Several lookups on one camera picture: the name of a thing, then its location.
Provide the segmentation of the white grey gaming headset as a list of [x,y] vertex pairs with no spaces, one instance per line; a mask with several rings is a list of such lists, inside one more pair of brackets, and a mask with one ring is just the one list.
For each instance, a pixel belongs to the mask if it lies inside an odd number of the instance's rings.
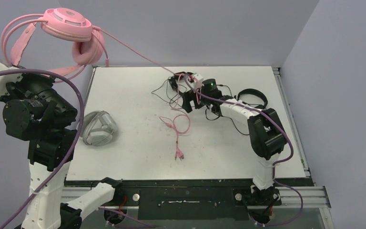
[[81,139],[88,146],[104,146],[112,142],[118,126],[106,111],[93,111],[84,116]]

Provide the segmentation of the pink headset with cable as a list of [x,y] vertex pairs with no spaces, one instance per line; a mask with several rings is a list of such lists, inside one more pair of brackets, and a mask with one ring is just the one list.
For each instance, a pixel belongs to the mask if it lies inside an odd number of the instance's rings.
[[[19,64],[37,24],[47,34],[73,43],[71,52],[76,64],[53,69],[53,73],[61,76],[74,73],[75,76],[78,76],[87,65],[97,63],[103,55],[105,56],[105,66],[110,66],[103,37],[109,33],[93,25],[82,14],[68,8],[47,9],[42,14],[26,14],[10,21],[0,37],[1,50],[7,63],[10,65]],[[26,26],[26,29],[16,40],[11,51],[8,52],[7,42],[10,36],[22,26]]]

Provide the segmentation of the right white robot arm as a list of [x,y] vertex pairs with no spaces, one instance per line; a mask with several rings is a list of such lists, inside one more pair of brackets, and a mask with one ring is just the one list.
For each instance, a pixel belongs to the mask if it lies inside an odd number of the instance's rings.
[[258,156],[251,199],[263,204],[270,197],[269,188],[274,185],[274,163],[287,143],[284,128],[272,108],[267,108],[267,97],[256,89],[244,89],[236,96],[224,95],[215,79],[198,82],[191,77],[181,77],[189,91],[182,94],[183,108],[191,112],[190,102],[196,109],[209,108],[217,116],[227,117],[248,127],[251,147]]

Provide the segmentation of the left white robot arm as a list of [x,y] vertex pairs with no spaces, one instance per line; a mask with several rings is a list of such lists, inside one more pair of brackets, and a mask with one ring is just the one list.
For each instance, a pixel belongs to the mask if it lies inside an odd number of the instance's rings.
[[54,89],[54,78],[23,73],[5,85],[3,119],[6,133],[29,142],[30,194],[21,210],[21,229],[78,229],[104,203],[123,200],[122,182],[109,177],[79,198],[61,201],[64,181],[79,133],[69,129],[77,110]]

